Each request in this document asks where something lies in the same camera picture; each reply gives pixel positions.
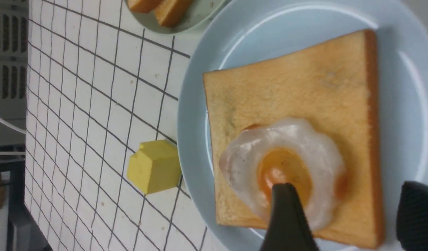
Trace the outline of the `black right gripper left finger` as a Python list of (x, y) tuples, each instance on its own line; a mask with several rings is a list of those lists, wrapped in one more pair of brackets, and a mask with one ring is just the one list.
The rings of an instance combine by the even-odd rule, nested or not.
[(292, 184), (275, 184), (272, 187), (271, 219), (260, 250), (319, 250)]

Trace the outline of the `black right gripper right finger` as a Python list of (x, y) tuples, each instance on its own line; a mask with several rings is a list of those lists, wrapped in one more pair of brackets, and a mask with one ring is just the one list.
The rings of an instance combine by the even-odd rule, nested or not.
[(397, 210), (397, 239), (406, 251), (428, 251), (428, 185), (405, 181)]

